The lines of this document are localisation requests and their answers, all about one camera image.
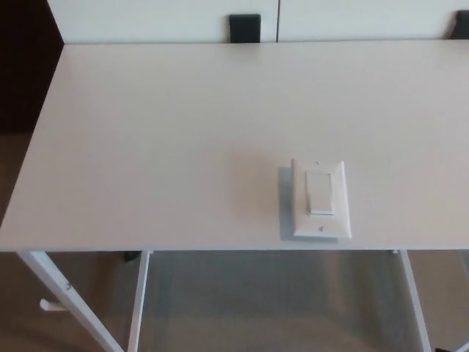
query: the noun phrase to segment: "dark wall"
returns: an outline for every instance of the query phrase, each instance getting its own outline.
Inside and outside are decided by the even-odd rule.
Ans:
[[[47,0],[0,0],[0,133],[34,130],[63,46]]]

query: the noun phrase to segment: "white metal frame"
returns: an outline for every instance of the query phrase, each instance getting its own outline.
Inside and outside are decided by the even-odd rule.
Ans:
[[[402,267],[404,269],[405,279],[407,281],[407,287],[410,293],[410,299],[413,305],[414,315],[416,317],[418,334],[420,335],[421,341],[421,349],[422,352],[432,352],[432,346],[430,345],[430,339],[428,338],[428,332],[426,331],[424,312],[422,311],[420,299],[418,298],[416,280],[413,277],[409,254],[407,253],[407,250],[399,251],[399,253],[402,261]]]
[[[141,315],[144,306],[144,294],[147,285],[148,263],[150,251],[141,253],[139,278],[130,327],[128,351],[136,352],[139,346]],[[45,252],[18,252],[18,256],[37,275],[43,284],[58,298],[60,304],[41,301],[41,307],[48,311],[68,310],[97,340],[104,351],[124,352],[101,320],[80,297],[75,288],[57,268]]]
[[[421,341],[422,352],[431,352],[428,333],[426,331],[424,314],[422,312],[416,281],[413,276],[412,265],[410,263],[407,250],[394,251],[399,253],[402,267],[407,281],[410,298],[412,301],[416,324]],[[144,296],[147,287],[149,257],[152,251],[143,251],[140,257],[139,277],[137,279],[135,301],[133,305],[132,323],[128,343],[128,352],[137,352],[139,348],[139,337],[141,328],[141,318],[144,307]],[[80,297],[75,288],[65,278],[62,272],[53,263],[52,259],[45,252],[18,252],[19,257],[37,275],[44,285],[58,298],[59,304],[46,300],[40,302],[40,306],[49,312],[68,310],[88,330],[97,340],[101,347],[108,352],[124,352],[119,343],[112,337],[108,329],[101,320],[89,308],[86,302]],[[463,345],[457,352],[469,351],[469,342]]]

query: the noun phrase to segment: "white desk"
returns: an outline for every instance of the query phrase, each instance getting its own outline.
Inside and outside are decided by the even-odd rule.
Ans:
[[[464,42],[66,45],[0,250],[469,248],[468,81]],[[293,240],[291,158],[344,161],[352,239]]]

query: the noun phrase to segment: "light switch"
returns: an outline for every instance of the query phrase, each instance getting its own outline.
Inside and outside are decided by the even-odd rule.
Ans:
[[[306,173],[310,215],[333,215],[330,174]]]
[[[351,238],[343,161],[292,160],[292,212],[298,238]]]

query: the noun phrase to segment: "white cabinet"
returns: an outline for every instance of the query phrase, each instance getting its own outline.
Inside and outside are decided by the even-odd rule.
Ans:
[[[281,0],[279,41],[443,37],[468,0]]]
[[[65,43],[224,42],[227,15],[259,13],[275,41],[277,0],[49,0]]]

